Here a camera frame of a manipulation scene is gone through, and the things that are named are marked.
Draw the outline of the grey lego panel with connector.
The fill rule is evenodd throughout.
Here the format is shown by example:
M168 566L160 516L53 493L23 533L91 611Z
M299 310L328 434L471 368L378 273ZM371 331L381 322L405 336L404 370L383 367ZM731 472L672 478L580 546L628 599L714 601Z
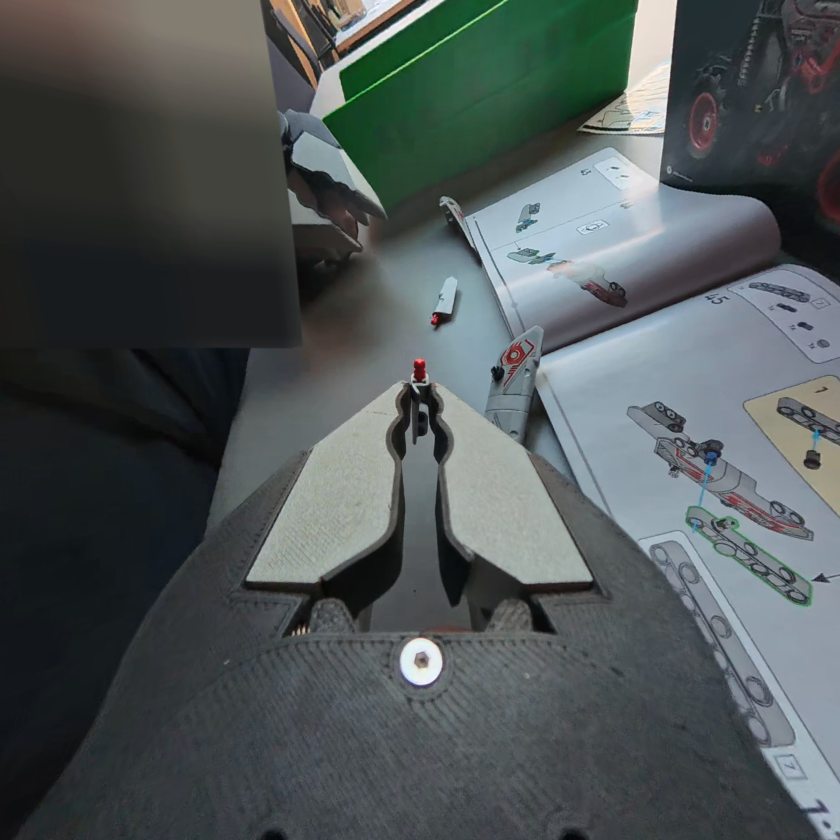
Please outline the grey lego panel with connector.
M420 437L428 433L429 425L436 424L438 405L434 393L434 383L429 380L427 363L422 358L413 361L410 385L410 424L413 445Z

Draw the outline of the grey lego panel red pin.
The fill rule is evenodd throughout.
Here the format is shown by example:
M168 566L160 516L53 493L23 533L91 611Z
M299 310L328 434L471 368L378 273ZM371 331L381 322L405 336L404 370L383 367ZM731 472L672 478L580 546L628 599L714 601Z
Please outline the grey lego panel red pin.
M453 318L457 291L457 278L454 276L447 277L438 294L437 302L430 317L430 324L434 329L437 329Z

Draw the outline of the lego instruction booklet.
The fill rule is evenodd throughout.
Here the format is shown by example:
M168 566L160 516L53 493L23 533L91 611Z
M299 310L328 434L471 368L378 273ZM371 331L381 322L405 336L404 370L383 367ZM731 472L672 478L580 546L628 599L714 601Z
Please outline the lego instruction booklet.
M467 216L574 478L711 641L764 758L838 838L838 287L750 196L600 150Z

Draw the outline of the black lego set box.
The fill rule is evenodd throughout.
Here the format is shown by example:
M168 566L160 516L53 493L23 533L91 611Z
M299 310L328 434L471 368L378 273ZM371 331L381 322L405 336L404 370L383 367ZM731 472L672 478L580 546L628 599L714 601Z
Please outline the black lego set box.
M838 237L839 2L680 1L660 179Z

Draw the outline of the grey lego beam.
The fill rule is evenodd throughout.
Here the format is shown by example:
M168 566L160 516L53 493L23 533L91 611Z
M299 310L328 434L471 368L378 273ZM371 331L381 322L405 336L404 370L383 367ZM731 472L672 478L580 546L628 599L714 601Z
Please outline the grey lego beam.
M464 215L460 205L458 205L455 199L447 195L441 196L438 203L440 208L444 211L447 224L456 225L464 236L469 247L478 254L475 240L471 234L466 216Z

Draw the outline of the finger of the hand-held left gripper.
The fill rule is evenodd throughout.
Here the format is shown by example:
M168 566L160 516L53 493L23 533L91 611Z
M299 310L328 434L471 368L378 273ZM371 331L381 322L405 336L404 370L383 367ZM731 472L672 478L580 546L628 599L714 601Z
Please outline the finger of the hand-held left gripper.
M323 215L317 208L302 204L292 193L290 220L296 259L301 263L345 264L363 250L356 238L358 220L341 203L328 205L328 212Z
M287 162L309 185L319 208L334 199L356 219L387 218L373 187L319 117L289 110L287 149Z

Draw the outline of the printed sticker sheet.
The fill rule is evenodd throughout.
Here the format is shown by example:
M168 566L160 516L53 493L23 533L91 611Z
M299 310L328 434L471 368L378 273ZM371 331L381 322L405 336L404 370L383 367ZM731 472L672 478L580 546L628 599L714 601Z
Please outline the printed sticker sheet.
M662 62L616 100L592 115L580 133L656 136L665 132L671 62Z

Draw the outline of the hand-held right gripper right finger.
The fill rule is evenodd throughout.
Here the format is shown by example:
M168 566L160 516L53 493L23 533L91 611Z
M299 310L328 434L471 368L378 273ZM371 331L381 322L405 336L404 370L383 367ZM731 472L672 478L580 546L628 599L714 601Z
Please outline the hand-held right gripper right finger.
M433 384L437 555L452 606L585 592L595 578L530 453Z

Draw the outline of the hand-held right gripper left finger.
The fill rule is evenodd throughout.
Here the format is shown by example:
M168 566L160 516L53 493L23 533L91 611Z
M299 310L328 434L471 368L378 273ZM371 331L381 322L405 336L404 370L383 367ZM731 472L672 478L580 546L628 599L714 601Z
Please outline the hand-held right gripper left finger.
M403 487L404 384L323 438L305 459L245 582L327 591L396 533Z

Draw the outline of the person's dark blue clothing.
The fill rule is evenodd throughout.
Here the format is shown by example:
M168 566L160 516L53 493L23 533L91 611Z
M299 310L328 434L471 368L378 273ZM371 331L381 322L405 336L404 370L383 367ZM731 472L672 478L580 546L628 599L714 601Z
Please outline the person's dark blue clothing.
M247 349L1 352L1 831L204 535Z

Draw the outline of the grey red-patterned lego panel assembly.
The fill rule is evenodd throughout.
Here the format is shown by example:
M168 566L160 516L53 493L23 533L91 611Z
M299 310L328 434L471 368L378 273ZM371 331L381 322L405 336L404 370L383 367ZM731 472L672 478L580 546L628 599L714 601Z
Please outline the grey red-patterned lego panel assembly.
M485 418L520 445L526 437L542 346L543 329L532 327L511 341L490 369Z

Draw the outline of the green plastic bin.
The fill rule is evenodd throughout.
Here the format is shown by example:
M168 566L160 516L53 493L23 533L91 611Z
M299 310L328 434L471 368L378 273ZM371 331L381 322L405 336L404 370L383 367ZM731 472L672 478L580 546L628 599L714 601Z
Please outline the green plastic bin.
M636 12L442 2L342 68L323 121L390 209L623 92Z

